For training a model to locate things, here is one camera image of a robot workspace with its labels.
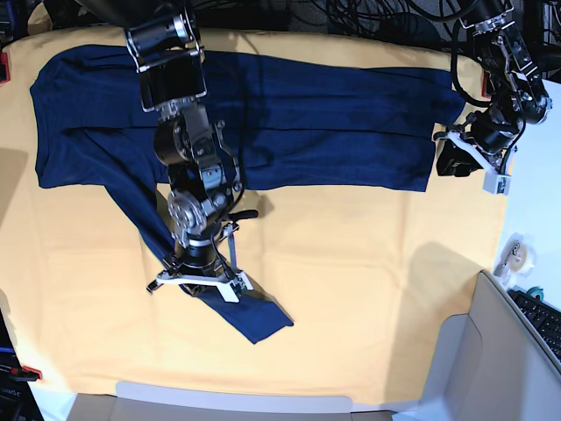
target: keyboard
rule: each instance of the keyboard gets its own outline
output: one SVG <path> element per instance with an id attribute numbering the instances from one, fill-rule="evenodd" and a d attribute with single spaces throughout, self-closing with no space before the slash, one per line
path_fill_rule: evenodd
<path id="1" fill-rule="evenodd" d="M 561 361 L 561 312 L 524 292 L 510 290 L 508 294 Z"/>

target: yellow tablecloth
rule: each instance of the yellow tablecloth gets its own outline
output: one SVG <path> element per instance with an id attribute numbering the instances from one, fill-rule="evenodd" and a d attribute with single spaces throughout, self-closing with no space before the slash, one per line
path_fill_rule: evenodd
<path id="1" fill-rule="evenodd" d="M 448 68 L 449 56 L 317 34 L 204 31 L 209 50 L 327 65 Z M 202 302 L 145 286 L 161 266 L 105 190 L 40 189 L 29 88 L 58 52 L 123 45 L 115 28 L 59 31 L 9 48 L 0 87 L 0 305 L 18 357 L 42 386 L 114 393 L 118 381 L 254 394 L 420 397 L 442 322 L 466 312 L 493 263 L 504 197 L 483 174 L 433 174 L 426 193 L 364 187 L 249 192 L 262 218 L 238 262 L 295 326 L 253 346 Z M 480 68 L 459 63 L 473 95 Z"/>

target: red clip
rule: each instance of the red clip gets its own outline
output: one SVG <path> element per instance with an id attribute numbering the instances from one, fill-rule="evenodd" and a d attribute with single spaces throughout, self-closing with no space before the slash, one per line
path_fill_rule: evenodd
<path id="1" fill-rule="evenodd" d="M 39 376 L 39 380 L 43 380 L 43 373 L 41 373 L 40 370 L 27 366 L 22 366 L 21 371 L 23 371 L 24 373 L 35 373 L 36 375 Z"/>
<path id="2" fill-rule="evenodd" d="M 6 72 L 6 78 L 3 81 L 0 81 L 0 85 L 2 85 L 10 81 L 10 67 L 8 66 L 8 54 L 0 53 L 0 66 L 2 66 Z"/>

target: navy blue cloth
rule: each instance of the navy blue cloth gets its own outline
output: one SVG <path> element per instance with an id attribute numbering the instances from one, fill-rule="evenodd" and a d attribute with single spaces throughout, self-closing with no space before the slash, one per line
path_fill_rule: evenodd
<path id="1" fill-rule="evenodd" d="M 53 57 L 31 88 L 45 189 L 103 185 L 163 259 L 171 235 L 156 212 L 156 183 L 168 182 L 156 159 L 158 115 L 144 113 L 135 67 L 123 47 L 80 46 Z M 244 141 L 248 189 L 353 184 L 424 191 L 436 122 L 464 107 L 448 72 L 423 68 L 334 68 L 251 54 L 207 52 L 210 121 L 224 138 Z M 256 343 L 292 325 L 280 308 L 243 296 L 200 298 Z"/>

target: robotic arm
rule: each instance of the robotic arm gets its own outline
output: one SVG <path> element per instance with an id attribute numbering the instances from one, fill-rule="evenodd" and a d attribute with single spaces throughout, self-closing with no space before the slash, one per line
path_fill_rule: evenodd
<path id="1" fill-rule="evenodd" d="M 459 0 L 463 8 L 470 3 Z M 468 103 L 486 108 L 470 114 L 463 125 L 449 127 L 435 139 L 448 140 L 437 161 L 439 175 L 468 176 L 483 168 L 484 189 L 507 194 L 507 169 L 516 142 L 527 124 L 542 123 L 551 108 L 537 65 L 515 21 L 509 21 L 513 7 L 508 0 L 479 0 L 475 8 L 458 20 L 453 29 L 451 72 L 454 87 Z M 468 30 L 474 56 L 484 68 L 490 102 L 475 100 L 459 86 L 457 73 L 458 32 Z"/>
<path id="2" fill-rule="evenodd" d="M 238 302 L 252 285 L 236 268 L 234 232 L 238 221 L 257 211 L 232 214 L 244 186 L 238 159 L 224 143 L 224 121 L 211 124 L 198 99 L 206 95 L 203 50 L 193 13 L 162 13 L 124 31 L 137 66 L 145 111 L 158 111 L 154 135 L 158 159 L 168 166 L 168 209 L 174 222 L 174 251 L 166 269 L 148 285 L 151 293 L 164 284 L 179 285 L 192 296 L 217 287 L 226 302 Z M 217 243 L 228 239 L 230 262 Z"/>

